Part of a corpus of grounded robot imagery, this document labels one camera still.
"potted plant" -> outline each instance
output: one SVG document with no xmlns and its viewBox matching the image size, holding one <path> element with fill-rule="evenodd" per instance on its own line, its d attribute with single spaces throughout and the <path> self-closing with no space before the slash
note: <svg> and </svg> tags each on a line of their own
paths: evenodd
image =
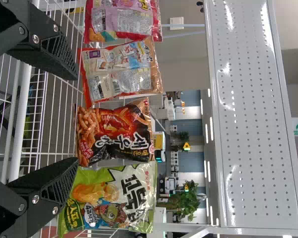
<svg viewBox="0 0 298 238">
<path fill-rule="evenodd" d="M 165 207 L 167 211 L 173 211 L 179 216 L 179 220 L 188 217 L 192 221 L 193 213 L 198 209 L 200 200 L 197 195 L 197 183 L 193 180 L 186 181 L 180 192 L 177 192 L 168 199 L 167 203 L 158 202 L 158 207 Z"/>
</svg>

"wire rack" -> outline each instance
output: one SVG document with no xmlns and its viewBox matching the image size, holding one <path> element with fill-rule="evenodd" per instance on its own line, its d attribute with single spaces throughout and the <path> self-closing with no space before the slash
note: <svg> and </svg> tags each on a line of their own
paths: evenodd
<svg viewBox="0 0 298 238">
<path fill-rule="evenodd" d="M 85 1 L 35 0 L 33 3 L 61 26 L 75 60 L 78 48 L 99 48 L 98 43 L 83 43 L 80 26 L 84 22 Z M 79 13 L 72 14 L 70 9 L 78 4 Z M 0 179 L 3 183 L 75 156 L 73 105 L 84 106 L 81 82 L 81 78 L 64 80 L 6 54 L 0 57 Z M 104 103 L 102 107 L 115 108 L 123 104 L 124 100 L 118 100 Z M 116 231 L 82 231 L 65 237 L 106 238 Z M 33 237 L 57 237 L 57 219 Z"/>
</svg>

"yellow sign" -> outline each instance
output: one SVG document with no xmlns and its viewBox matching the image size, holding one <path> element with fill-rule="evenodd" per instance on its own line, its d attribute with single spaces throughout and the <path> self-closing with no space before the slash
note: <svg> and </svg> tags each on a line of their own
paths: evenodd
<svg viewBox="0 0 298 238">
<path fill-rule="evenodd" d="M 162 142 L 163 142 L 163 135 L 162 134 L 154 134 L 153 135 L 153 146 L 155 150 L 162 150 Z"/>
<path fill-rule="evenodd" d="M 191 150 L 191 146 L 189 145 L 188 142 L 185 142 L 184 146 L 183 146 L 184 150 Z"/>
</svg>

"chip bag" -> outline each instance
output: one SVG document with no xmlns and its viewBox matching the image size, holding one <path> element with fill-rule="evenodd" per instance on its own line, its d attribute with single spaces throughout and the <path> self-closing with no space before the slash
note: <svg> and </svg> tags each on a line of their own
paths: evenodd
<svg viewBox="0 0 298 238">
<path fill-rule="evenodd" d="M 78 168 L 70 197 L 60 213 L 60 237 L 69 231 L 126 228 L 151 233 L 157 164 Z"/>
<path fill-rule="evenodd" d="M 76 145 L 83 167 L 115 158 L 154 161 L 148 98 L 108 110 L 78 107 Z"/>
<path fill-rule="evenodd" d="M 84 42 L 118 38 L 162 41 L 158 0 L 87 0 Z"/>
<path fill-rule="evenodd" d="M 105 49 L 79 49 L 78 58 L 87 108 L 117 96 L 163 92 L 152 37 Z"/>
</svg>

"white perforated metal panel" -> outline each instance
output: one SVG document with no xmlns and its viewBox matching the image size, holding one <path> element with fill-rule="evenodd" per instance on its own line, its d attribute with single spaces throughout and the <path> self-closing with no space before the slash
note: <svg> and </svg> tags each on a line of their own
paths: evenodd
<svg viewBox="0 0 298 238">
<path fill-rule="evenodd" d="M 298 161 L 290 152 L 288 98 L 280 85 L 269 3 L 209 0 L 206 5 L 215 142 L 210 115 L 203 115 L 205 159 L 217 167 L 220 187 L 213 194 L 219 197 L 221 226 L 298 229 L 293 167 Z M 208 158 L 214 147 L 216 163 Z"/>
</svg>

